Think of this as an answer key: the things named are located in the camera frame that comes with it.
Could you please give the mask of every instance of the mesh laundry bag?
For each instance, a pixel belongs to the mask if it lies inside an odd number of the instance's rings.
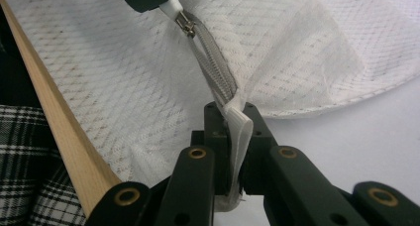
[[[149,186],[171,174],[213,99],[230,127],[238,124],[237,172],[252,132],[241,119],[245,101],[267,117],[317,115],[420,71],[420,0],[180,0],[232,75],[227,101],[209,88],[202,50],[159,9],[7,1],[97,151],[121,180]],[[236,198],[219,199],[219,208]]]

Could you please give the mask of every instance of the metal zipper pull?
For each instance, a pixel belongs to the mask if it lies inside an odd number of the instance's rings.
[[[182,31],[186,34],[187,37],[194,38],[194,36],[195,36],[195,31],[194,31],[195,23],[193,21],[190,21],[185,16],[183,11],[179,12],[179,15],[176,17],[175,22],[182,29]]]

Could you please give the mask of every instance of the wooden edge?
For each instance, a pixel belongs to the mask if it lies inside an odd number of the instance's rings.
[[[88,217],[108,189],[120,183],[121,180],[115,176],[93,148],[6,0],[0,0],[0,3],[80,204]]]

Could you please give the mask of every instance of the plaid fabric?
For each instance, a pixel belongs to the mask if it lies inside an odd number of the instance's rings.
[[[0,105],[0,225],[83,225],[40,108]]]

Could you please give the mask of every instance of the white table surface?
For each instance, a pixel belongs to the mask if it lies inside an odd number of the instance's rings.
[[[300,149],[336,186],[388,184],[420,205],[420,78],[372,99],[308,119],[266,119],[280,145]],[[263,198],[216,213],[214,225],[268,225]]]

